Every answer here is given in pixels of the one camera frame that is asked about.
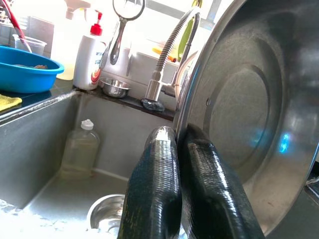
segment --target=kitchen sink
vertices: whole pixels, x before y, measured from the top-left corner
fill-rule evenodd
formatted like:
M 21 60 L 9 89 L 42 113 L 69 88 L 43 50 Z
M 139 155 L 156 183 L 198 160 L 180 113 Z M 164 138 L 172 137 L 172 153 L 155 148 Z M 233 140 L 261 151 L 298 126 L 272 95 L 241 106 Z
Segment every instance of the kitchen sink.
M 90 119 L 100 147 L 92 176 L 57 176 L 69 131 Z M 124 194 L 150 132 L 172 122 L 85 92 L 50 98 L 0 119 L 0 199 L 85 228 L 100 197 Z

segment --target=yellow sponge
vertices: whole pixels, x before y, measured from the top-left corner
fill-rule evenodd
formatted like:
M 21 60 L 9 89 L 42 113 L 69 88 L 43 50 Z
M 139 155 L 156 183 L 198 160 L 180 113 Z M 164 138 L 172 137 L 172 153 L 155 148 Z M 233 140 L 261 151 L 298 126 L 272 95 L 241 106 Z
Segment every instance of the yellow sponge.
M 11 98 L 0 95 L 0 111 L 16 106 L 22 102 L 21 98 Z

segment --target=red bottle cap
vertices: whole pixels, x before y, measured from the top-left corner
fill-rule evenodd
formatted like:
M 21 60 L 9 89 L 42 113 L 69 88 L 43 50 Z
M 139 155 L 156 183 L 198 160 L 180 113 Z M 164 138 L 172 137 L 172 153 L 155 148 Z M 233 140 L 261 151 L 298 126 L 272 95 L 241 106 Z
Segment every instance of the red bottle cap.
M 93 26 L 91 26 L 90 33 L 92 35 L 96 35 L 96 36 L 102 35 L 102 28 L 101 28 L 101 25 L 99 24 L 101 18 L 102 18 L 102 13 L 98 11 L 98 22 L 96 24 L 94 24 Z

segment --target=faucet spout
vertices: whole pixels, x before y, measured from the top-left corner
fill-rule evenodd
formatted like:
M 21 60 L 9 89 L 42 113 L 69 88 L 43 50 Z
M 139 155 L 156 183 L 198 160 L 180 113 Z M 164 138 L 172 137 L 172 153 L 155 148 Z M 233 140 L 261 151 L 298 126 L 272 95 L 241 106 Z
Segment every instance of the faucet spout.
M 181 64 L 186 60 L 190 47 L 191 47 L 191 43 L 193 41 L 193 38 L 195 36 L 195 33 L 197 31 L 198 25 L 199 25 L 199 21 L 200 21 L 200 8 L 199 7 L 194 7 L 192 8 L 190 11 L 186 12 L 184 14 L 184 16 L 180 19 L 179 23 L 177 24 L 177 26 L 175 27 L 175 29 L 173 30 L 173 32 L 171 33 L 170 37 L 168 38 L 167 42 L 165 43 L 165 46 L 159 56 L 159 60 L 156 64 L 156 68 L 153 72 L 152 75 L 152 79 L 149 82 L 145 97 L 143 98 L 142 102 L 144 105 L 144 102 L 147 101 L 148 105 L 150 104 L 150 102 L 154 102 L 158 104 L 158 99 L 159 99 L 159 95 L 160 92 L 162 90 L 162 87 L 164 86 L 164 91 L 165 92 L 171 92 L 169 95 L 174 96 L 174 90 L 169 91 L 167 90 L 168 88 L 172 88 L 174 87 L 175 83 L 176 83 L 176 76 L 177 74 L 175 73 L 172 82 L 170 84 L 165 84 L 162 82 L 162 77 L 163 77 L 163 70 L 165 67 L 165 64 L 167 62 L 168 56 L 173 48 L 174 42 L 177 38 L 177 36 L 179 35 L 181 29 L 185 26 L 185 24 L 187 24 L 191 18 L 195 17 L 194 19 L 194 24 L 191 30 L 191 34 L 188 38 L 184 53 L 183 53 L 183 57 L 180 61 L 180 65 L 177 69 L 177 71 L 179 70 Z

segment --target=blue bowl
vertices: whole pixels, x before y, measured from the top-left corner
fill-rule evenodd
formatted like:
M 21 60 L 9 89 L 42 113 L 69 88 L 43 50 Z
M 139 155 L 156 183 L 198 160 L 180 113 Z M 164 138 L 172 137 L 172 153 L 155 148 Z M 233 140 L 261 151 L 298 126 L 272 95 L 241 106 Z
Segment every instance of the blue bowl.
M 34 69 L 45 65 L 48 69 Z M 17 93 L 39 93 L 48 91 L 53 86 L 56 75 L 64 67 L 48 58 L 26 51 L 0 46 L 0 90 Z

